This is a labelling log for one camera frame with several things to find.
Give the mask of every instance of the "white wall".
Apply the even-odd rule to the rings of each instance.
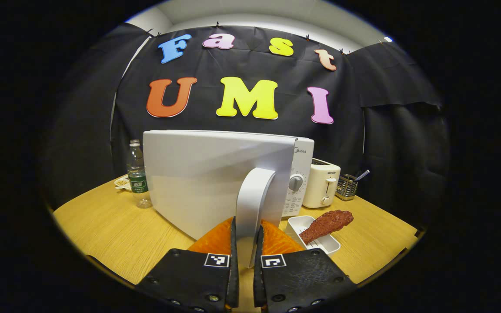
[[[150,34],[157,35],[158,32],[167,33],[169,28],[173,26],[171,20],[167,18],[167,16],[157,7],[153,6],[139,12],[135,16],[131,17],[131,19],[127,20],[126,23],[133,24],[142,28],[143,30],[149,30]]]
[[[330,30],[314,26],[298,20],[284,18],[279,16],[262,15],[262,14],[221,14],[215,16],[207,16],[188,20],[175,24],[169,28],[168,32],[175,30],[184,30],[187,28],[215,26],[216,22],[220,25],[237,25],[237,26],[256,26],[270,28],[273,30],[281,30],[284,32],[296,34],[298,36],[310,35],[310,39],[318,41],[334,49],[343,48],[345,53],[362,48],[363,46]]]

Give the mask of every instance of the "green bottle label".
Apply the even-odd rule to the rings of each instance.
[[[133,190],[134,193],[143,193],[148,191],[146,176],[129,177],[129,182],[131,182],[131,190]]]

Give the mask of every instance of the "orange letter u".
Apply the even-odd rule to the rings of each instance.
[[[150,83],[150,95],[148,96],[147,111],[153,117],[174,117],[187,107],[189,102],[190,88],[197,79],[194,77],[183,77],[177,80],[180,85],[177,101],[174,105],[166,107],[162,101],[164,99],[165,88],[171,84],[169,79],[159,79]]]

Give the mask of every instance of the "white toaster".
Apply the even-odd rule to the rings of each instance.
[[[313,209],[332,204],[340,171],[339,166],[312,158],[303,205]]]

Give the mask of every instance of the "plastic water bottle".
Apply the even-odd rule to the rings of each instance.
[[[149,208],[152,206],[150,200],[150,192],[144,171],[143,152],[140,150],[140,141],[138,139],[131,140],[131,150],[127,156],[127,173],[133,196],[138,200],[137,207]]]

